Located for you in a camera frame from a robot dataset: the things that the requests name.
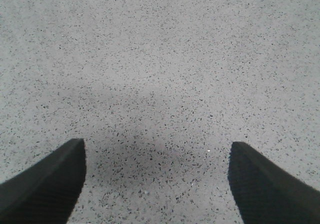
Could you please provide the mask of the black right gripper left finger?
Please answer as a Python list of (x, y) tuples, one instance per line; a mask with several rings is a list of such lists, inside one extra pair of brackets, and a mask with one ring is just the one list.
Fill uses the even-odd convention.
[(71, 139), (0, 185), (0, 222), (67, 223), (85, 178), (85, 142)]

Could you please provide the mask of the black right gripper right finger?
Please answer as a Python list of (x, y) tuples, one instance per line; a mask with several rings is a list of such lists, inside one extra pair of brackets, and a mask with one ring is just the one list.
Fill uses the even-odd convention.
[(233, 142), (228, 181), (245, 224), (318, 224), (320, 193), (245, 142)]

